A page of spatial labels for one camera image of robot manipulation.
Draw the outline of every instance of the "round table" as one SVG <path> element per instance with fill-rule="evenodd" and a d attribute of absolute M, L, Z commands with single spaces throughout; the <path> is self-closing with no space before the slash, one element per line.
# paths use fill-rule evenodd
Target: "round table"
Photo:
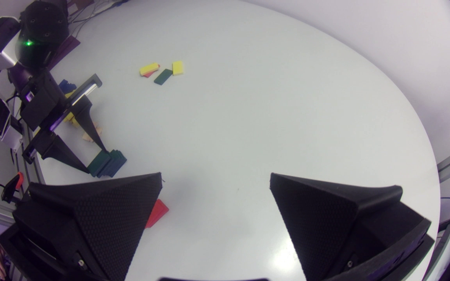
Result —
<path fill-rule="evenodd" d="M 144 231 L 127 281 L 305 280 L 270 192 L 270 173 L 348 185 L 401 185 L 402 202 L 439 222 L 439 180 L 425 130 L 395 84 L 305 23 L 239 1 L 131 1 L 92 19 L 53 70 L 80 85 L 97 73 L 91 116 L 116 178 L 162 172 L 170 211 Z M 157 62 L 185 74 L 141 77 Z M 88 165 L 83 131 L 57 133 Z M 49 185 L 98 180 L 39 160 Z M 432 250 L 409 276 L 423 277 Z"/>

